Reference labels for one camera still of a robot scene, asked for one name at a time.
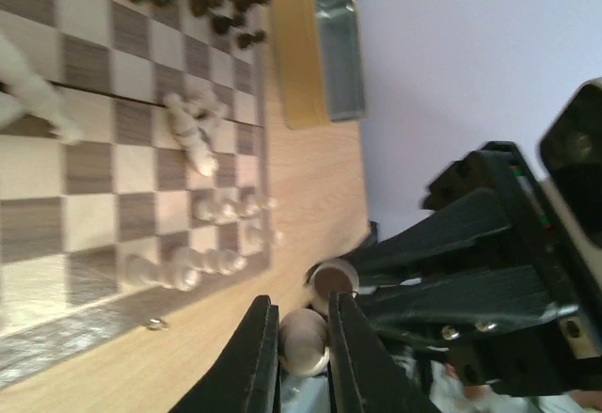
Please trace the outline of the white pawn handed over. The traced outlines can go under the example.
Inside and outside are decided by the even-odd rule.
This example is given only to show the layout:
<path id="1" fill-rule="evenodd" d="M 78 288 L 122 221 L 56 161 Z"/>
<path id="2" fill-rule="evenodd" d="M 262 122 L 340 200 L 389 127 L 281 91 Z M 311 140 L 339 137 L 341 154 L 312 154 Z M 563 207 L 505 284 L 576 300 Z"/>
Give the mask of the white pawn handed over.
<path id="1" fill-rule="evenodd" d="M 321 373 L 330 359 L 326 320 L 309 309 L 286 314 L 279 325 L 278 357 L 291 375 L 313 377 Z"/>

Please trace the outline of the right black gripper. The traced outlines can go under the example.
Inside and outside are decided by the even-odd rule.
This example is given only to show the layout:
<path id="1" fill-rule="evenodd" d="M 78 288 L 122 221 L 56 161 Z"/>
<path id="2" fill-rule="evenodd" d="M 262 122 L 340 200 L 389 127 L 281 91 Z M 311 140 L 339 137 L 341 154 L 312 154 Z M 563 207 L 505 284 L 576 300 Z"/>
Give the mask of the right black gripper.
<path id="1" fill-rule="evenodd" d="M 601 385 L 601 291 L 518 146 L 492 141 L 431 183 L 431 215 L 350 255 L 377 333 L 441 338 L 470 384 L 512 395 Z"/>

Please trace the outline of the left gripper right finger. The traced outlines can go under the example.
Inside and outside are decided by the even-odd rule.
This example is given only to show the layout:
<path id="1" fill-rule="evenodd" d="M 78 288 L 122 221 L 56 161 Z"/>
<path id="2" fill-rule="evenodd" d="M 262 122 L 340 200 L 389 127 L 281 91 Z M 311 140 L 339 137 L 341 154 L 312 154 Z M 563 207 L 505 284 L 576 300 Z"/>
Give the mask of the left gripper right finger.
<path id="1" fill-rule="evenodd" d="M 427 413 L 436 406 L 396 365 L 349 293 L 328 302 L 330 410 Z"/>

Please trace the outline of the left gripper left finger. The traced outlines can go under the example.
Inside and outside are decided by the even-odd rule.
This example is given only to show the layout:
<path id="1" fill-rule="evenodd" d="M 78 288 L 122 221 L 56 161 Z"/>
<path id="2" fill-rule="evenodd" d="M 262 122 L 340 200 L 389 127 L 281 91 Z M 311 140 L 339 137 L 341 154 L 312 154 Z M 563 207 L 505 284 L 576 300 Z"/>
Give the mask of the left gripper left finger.
<path id="1" fill-rule="evenodd" d="M 182 412 L 278 412 L 278 306 L 257 296 L 209 371 L 181 398 Z"/>

